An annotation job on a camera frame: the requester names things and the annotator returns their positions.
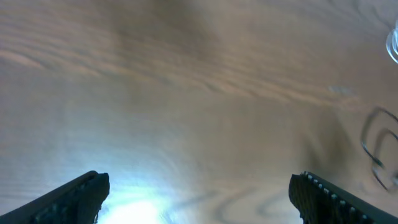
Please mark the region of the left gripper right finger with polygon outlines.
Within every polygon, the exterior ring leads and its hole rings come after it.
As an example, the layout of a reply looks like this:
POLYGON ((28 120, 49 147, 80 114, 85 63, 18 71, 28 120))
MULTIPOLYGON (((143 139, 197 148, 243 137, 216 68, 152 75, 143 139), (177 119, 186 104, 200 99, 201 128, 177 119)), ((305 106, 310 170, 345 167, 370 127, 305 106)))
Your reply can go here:
POLYGON ((397 224, 397 217, 307 171, 291 176, 289 199, 306 224, 397 224))

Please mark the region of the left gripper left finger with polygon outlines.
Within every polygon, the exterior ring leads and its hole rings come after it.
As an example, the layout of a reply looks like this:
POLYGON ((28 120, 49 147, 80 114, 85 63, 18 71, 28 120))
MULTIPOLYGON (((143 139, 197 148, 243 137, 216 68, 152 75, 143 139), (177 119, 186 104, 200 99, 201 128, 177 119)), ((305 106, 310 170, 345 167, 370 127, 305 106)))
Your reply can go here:
POLYGON ((1 223, 95 224, 109 190, 109 175, 92 170, 1 215, 1 223))

